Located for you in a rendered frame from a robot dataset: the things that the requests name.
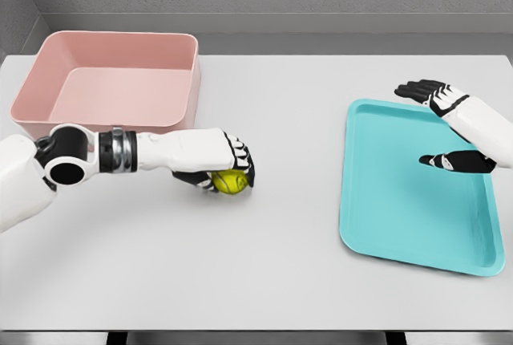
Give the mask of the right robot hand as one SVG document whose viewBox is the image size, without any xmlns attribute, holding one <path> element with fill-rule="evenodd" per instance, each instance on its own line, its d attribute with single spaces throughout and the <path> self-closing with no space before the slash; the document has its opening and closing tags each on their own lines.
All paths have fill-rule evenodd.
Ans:
<svg viewBox="0 0 513 345">
<path fill-rule="evenodd" d="M 429 108 L 453 132 L 475 146 L 474 150 L 424 155 L 418 159 L 421 164 L 454 173 L 491 173 L 495 169 L 491 123 L 486 121 L 493 111 L 483 102 L 448 83 L 427 79 L 401 84 L 394 93 Z"/>
</svg>

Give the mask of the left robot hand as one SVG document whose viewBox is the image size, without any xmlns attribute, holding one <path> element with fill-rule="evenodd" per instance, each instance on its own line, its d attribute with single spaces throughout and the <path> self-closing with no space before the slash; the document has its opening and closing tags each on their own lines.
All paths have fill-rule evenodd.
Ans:
<svg viewBox="0 0 513 345">
<path fill-rule="evenodd" d="M 213 176 L 234 169 L 246 176 L 247 186 L 255 181 L 255 167 L 248 146 L 219 128 L 192 129 L 176 133 L 172 152 L 172 175 L 200 189 L 218 193 Z"/>
</svg>

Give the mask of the pink basket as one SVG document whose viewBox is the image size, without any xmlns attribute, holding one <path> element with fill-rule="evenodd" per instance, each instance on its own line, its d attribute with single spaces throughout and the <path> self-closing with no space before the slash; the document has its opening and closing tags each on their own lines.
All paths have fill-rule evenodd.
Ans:
<svg viewBox="0 0 513 345">
<path fill-rule="evenodd" d="M 163 134 L 193 128 L 200 82 L 190 34 L 63 30 L 44 40 L 10 117 L 34 139 L 65 123 Z"/>
</svg>

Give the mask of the blue tray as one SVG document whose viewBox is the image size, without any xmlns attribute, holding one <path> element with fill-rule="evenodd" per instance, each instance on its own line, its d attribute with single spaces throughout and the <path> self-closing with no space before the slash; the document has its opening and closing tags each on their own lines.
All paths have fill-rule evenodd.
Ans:
<svg viewBox="0 0 513 345">
<path fill-rule="evenodd" d="M 339 234 L 354 252 L 479 277 L 505 266 L 491 177 L 424 155 L 467 150 L 433 112 L 358 99 L 349 106 Z"/>
</svg>

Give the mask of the yellow tennis ball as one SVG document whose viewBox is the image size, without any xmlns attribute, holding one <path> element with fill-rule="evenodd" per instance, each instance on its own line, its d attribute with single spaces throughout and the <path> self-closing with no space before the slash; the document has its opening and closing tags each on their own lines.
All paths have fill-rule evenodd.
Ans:
<svg viewBox="0 0 513 345">
<path fill-rule="evenodd" d="M 246 174 L 241 170 L 227 169 L 213 172 L 211 178 L 214 187 L 224 194 L 235 195 L 248 186 Z"/>
</svg>

